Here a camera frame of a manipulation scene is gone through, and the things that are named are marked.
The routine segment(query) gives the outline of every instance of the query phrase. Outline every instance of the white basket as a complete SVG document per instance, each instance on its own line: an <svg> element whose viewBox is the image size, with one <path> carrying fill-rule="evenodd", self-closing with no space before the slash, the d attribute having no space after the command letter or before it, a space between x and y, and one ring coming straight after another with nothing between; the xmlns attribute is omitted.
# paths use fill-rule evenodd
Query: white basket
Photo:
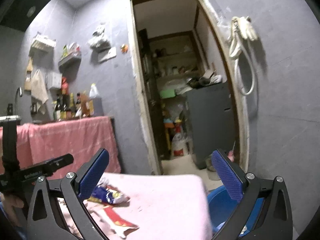
<svg viewBox="0 0 320 240"><path fill-rule="evenodd" d="M37 34L32 40L31 48L49 52L56 47L56 44L55 41L50 40L47 36Z"/></svg>

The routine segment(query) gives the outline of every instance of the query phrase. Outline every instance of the blue gripper pad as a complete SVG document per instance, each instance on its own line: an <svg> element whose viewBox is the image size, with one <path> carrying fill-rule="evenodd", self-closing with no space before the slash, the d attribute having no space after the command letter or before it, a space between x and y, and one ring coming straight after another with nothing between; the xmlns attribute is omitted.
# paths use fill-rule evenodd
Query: blue gripper pad
<svg viewBox="0 0 320 240"><path fill-rule="evenodd" d="M243 197L241 180L217 150L212 153L211 161L229 196L239 203Z"/></svg>
<svg viewBox="0 0 320 240"><path fill-rule="evenodd" d="M80 200L88 199L91 196L108 164L109 153L104 149L79 183L78 197Z"/></svg>

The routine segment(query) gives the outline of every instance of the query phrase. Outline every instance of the beige floor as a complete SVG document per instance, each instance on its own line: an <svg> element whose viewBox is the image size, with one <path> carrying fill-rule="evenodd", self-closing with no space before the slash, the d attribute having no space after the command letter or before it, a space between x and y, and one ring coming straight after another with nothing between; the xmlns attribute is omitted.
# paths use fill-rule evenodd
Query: beige floor
<svg viewBox="0 0 320 240"><path fill-rule="evenodd" d="M221 180L215 181L208 177L207 169L199 170L191 159L191 155L176 157L173 160L161 161L164 175L195 174L201 177L207 190L222 185Z"/></svg>

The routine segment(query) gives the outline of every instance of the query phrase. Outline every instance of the bolt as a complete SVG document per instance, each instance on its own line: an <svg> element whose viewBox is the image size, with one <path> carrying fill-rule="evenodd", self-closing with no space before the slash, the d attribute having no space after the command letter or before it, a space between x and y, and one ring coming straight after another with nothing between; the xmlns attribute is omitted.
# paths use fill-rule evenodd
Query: bolt
<svg viewBox="0 0 320 240"><path fill-rule="evenodd" d="M248 179L254 179L254 174L249 172L249 173L247 173L246 177Z"/></svg>
<svg viewBox="0 0 320 240"><path fill-rule="evenodd" d="M74 172L68 172L66 175L68 179L72 179L74 176L75 176Z"/></svg>
<svg viewBox="0 0 320 240"><path fill-rule="evenodd" d="M44 176L40 176L40 177L38 178L38 182L42 182L42 181L44 181Z"/></svg>
<svg viewBox="0 0 320 240"><path fill-rule="evenodd" d="M283 178L280 177L280 176L277 176L277 181L278 181L278 182L283 182Z"/></svg>

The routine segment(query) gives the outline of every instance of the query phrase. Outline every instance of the blue bucket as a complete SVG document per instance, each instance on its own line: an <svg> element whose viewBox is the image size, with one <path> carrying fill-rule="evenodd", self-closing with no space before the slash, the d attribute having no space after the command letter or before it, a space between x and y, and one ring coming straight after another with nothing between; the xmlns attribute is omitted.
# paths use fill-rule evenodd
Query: blue bucket
<svg viewBox="0 0 320 240"><path fill-rule="evenodd" d="M250 217L246 223L247 230L240 236L244 236L252 229L263 204L263 198L258 198ZM221 228L221 223L227 221L235 210L238 202L230 198L225 186L220 186L210 192L208 195L209 213L212 225L212 231L217 233Z"/></svg>

